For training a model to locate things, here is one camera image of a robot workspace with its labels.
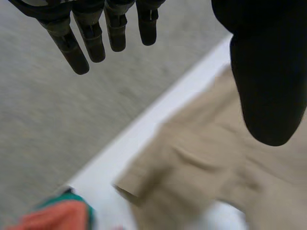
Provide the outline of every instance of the khaki pants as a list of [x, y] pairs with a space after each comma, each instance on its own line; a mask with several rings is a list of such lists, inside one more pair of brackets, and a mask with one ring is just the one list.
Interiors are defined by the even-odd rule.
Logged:
[[119, 178], [141, 230], [178, 230], [225, 201], [251, 230], [307, 229], [307, 124], [270, 147], [247, 131], [230, 69], [165, 123]]

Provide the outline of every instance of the beige cloth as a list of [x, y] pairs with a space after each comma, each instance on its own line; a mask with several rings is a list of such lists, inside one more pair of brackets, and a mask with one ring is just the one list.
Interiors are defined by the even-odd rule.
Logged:
[[179, 230], [214, 200], [251, 230], [307, 229], [307, 122], [281, 147], [247, 131], [228, 68], [165, 123], [116, 183], [141, 230]]

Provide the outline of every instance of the robotic finger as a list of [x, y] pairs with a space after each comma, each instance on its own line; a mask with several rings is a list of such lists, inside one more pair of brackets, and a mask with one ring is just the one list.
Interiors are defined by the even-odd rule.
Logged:
[[151, 46], [156, 42], [156, 23], [159, 17], [158, 8], [165, 0], [136, 0], [139, 18], [139, 31], [142, 43]]
[[10, 2], [25, 15], [39, 21], [77, 74], [89, 71], [89, 64], [70, 27], [73, 2], [61, 3], [56, 0], [10, 0]]
[[106, 0], [106, 26], [110, 45], [114, 52], [120, 52], [126, 48], [127, 18], [125, 13], [134, 2], [135, 0]]
[[104, 0], [73, 2], [73, 16], [92, 62], [101, 62], [106, 58], [102, 30], [99, 25], [104, 5]]

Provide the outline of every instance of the gray carpet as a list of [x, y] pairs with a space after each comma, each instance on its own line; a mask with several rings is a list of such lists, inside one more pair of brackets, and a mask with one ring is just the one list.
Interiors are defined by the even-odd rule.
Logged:
[[146, 47], [134, 6], [127, 48], [111, 51], [103, 16], [106, 59], [79, 76], [35, 19], [0, 8], [0, 225], [65, 183], [227, 34], [209, 0], [167, 0]]

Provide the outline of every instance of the white surface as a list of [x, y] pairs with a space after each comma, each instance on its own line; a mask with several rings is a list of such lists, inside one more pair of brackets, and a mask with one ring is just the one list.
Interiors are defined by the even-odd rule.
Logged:
[[[112, 182], [155, 135], [161, 122], [206, 90], [215, 76], [230, 63], [229, 41], [230, 37], [227, 37], [196, 64], [68, 183], [96, 210], [97, 229], [108, 230], [116, 226], [137, 229], [128, 203], [116, 193]], [[213, 216], [225, 210], [213, 209], [213, 214], [212, 211], [209, 213], [214, 219]], [[237, 224], [234, 226], [228, 225], [228, 229], [239, 229]]]
[[216, 202], [184, 230], [247, 230], [244, 214], [229, 204]]

